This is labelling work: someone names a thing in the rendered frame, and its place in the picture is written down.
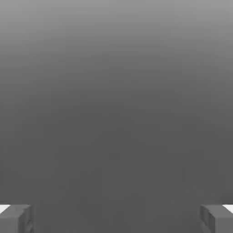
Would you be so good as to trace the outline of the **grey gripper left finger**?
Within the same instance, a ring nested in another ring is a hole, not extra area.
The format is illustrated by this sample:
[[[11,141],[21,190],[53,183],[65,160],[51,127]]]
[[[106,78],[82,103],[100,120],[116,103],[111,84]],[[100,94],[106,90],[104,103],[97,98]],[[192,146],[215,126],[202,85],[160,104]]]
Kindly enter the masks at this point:
[[[34,233],[33,206],[0,204],[0,233]]]

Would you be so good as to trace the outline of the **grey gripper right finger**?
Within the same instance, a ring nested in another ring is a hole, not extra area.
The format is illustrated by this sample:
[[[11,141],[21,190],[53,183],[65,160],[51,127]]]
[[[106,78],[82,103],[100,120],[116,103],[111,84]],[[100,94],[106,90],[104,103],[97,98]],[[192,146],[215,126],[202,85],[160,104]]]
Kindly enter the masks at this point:
[[[233,204],[201,205],[203,233],[233,233]]]

